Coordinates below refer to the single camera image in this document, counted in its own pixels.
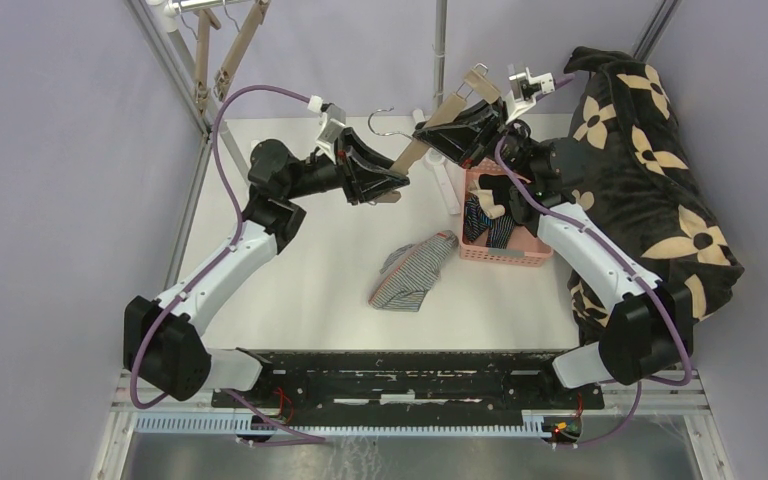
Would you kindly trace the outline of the wooden clip hanger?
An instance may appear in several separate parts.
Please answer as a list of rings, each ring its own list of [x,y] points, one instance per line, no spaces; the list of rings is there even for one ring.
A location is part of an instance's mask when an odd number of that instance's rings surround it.
[[[193,97],[200,115],[206,111],[209,91],[207,86],[207,69],[209,58],[210,34],[219,30],[221,23],[211,9],[201,9],[197,12],[198,25],[196,30],[196,55],[194,63]]]
[[[488,71],[489,68],[485,64],[477,63],[463,75],[461,84],[442,100],[427,120],[420,121],[420,125],[409,135],[410,143],[396,159],[392,171],[406,177],[410,168],[429,150],[433,149],[442,155],[444,151],[440,141],[429,143],[427,132],[440,136],[439,131],[463,124],[466,121],[466,112],[475,109],[469,106],[471,95],[478,96],[487,108],[493,108],[501,98],[501,93],[487,78]]]
[[[252,2],[246,18],[214,76],[214,94],[219,102],[226,100],[242,59],[258,28],[263,24],[270,6],[269,0]]]

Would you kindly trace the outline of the black underwear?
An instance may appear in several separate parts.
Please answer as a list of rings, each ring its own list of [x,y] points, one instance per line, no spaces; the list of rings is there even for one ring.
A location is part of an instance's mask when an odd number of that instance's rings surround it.
[[[509,177],[482,174],[467,183],[463,222],[473,229],[507,224],[524,227],[526,206]]]

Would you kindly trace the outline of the dark striped underwear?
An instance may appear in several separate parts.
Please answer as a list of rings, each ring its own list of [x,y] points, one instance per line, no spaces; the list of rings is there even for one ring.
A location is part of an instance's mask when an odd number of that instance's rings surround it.
[[[517,227],[509,214],[491,219],[480,206],[479,198],[469,194],[464,203],[463,239],[466,243],[474,244],[483,234],[486,234],[487,248],[505,249]]]

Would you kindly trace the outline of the grey striped underwear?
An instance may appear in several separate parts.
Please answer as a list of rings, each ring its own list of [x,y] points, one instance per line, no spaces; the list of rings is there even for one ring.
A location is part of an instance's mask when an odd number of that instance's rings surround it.
[[[376,310],[418,312],[457,246],[455,233],[442,230],[394,250],[379,269],[368,305]]]

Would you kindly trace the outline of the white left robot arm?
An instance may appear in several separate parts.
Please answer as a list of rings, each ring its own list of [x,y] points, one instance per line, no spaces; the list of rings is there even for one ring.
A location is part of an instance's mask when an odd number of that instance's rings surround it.
[[[251,406],[267,404],[274,379],[264,360],[242,348],[208,349],[202,336],[231,296],[294,239],[305,210],[295,199],[332,190],[351,205],[378,202],[409,185],[392,160],[340,129],[305,158],[277,139],[251,151],[246,206],[232,232],[184,280],[153,299],[125,307],[123,364],[131,382],[145,381],[162,398],[188,400],[202,389],[233,389]]]

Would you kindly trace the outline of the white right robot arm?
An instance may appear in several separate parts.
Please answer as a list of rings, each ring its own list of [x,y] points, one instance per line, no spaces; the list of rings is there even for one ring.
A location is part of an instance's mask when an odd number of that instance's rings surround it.
[[[555,357],[537,384],[541,400],[563,407],[591,383],[668,384],[661,371],[681,365],[689,382],[693,351],[692,299],[625,253],[571,194],[584,178],[585,147],[570,137],[536,141],[527,124],[508,120],[501,101],[479,102],[450,120],[419,123],[413,139],[462,169],[493,158],[515,188],[517,222],[550,246],[585,281],[607,310],[595,343]]]

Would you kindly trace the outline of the silver clothes rack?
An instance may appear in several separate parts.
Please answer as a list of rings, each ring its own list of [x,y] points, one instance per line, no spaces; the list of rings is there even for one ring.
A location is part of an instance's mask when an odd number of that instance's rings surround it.
[[[130,8],[132,14],[137,20],[138,25],[147,35],[148,40],[155,53],[159,55],[161,67],[169,74],[174,86],[188,108],[191,117],[195,120],[197,127],[202,131],[202,147],[200,147],[200,157],[197,163],[196,174],[191,186],[190,196],[188,197],[184,218],[181,223],[181,232],[178,243],[175,246],[174,259],[183,258],[184,246],[181,243],[184,233],[190,233],[190,227],[196,212],[197,193],[200,194],[203,184],[207,163],[213,155],[214,136],[221,139],[222,145],[227,148],[230,158],[234,161],[237,170],[243,177],[243,181],[248,185],[247,174],[249,165],[234,139],[226,120],[216,120],[218,110],[221,107],[220,102],[213,96],[213,90],[209,91],[206,111],[200,115],[197,111],[193,91],[194,91],[194,63],[195,54],[186,46],[184,37],[179,31],[178,21],[186,12],[198,12],[199,9],[176,10],[178,4],[184,1],[124,1]],[[434,17],[434,41],[433,50],[433,100],[432,106],[436,109],[443,100],[445,60],[446,60],[446,23],[447,23],[448,1],[436,1]],[[449,174],[444,170],[443,159],[439,153],[426,153],[422,162],[434,174],[435,181],[439,187],[440,195],[446,206],[447,212],[454,216],[459,215],[461,204],[458,200],[455,185]]]

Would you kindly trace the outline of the pink plastic basket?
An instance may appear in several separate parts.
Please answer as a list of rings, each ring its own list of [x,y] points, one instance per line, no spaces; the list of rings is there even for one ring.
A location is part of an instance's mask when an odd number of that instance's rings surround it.
[[[479,175],[505,175],[501,167],[487,159],[477,167],[468,170],[463,180],[461,192],[461,233],[460,233],[460,257],[464,260],[482,261],[489,263],[540,267],[553,255],[551,247],[538,240],[525,227],[516,227],[505,249],[487,248],[485,246],[486,234],[481,235],[474,244],[466,243],[463,239],[463,212],[467,195],[467,183]]]

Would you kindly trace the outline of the black floral blanket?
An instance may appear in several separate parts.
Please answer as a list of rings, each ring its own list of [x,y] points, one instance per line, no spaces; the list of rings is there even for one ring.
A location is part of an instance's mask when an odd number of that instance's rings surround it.
[[[570,193],[629,257],[689,289],[701,322],[733,297],[744,272],[707,205],[657,70],[620,51],[579,46],[565,73],[588,81],[569,135],[585,150]]]

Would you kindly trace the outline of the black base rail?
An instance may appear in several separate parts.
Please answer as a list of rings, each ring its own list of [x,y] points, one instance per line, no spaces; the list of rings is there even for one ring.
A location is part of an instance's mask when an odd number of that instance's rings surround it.
[[[261,351],[243,398],[293,427],[517,426],[531,411],[591,412],[600,387],[565,389],[550,351]]]

